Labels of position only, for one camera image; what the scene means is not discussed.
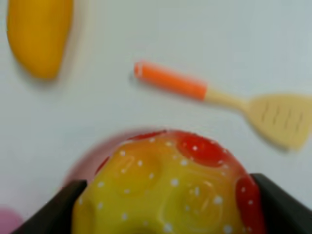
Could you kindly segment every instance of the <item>toy mango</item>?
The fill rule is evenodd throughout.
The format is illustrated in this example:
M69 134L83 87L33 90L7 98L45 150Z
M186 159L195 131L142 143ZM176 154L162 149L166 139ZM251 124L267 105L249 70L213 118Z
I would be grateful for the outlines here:
M73 18L73 0L9 0L7 36L16 59L35 77L54 79Z

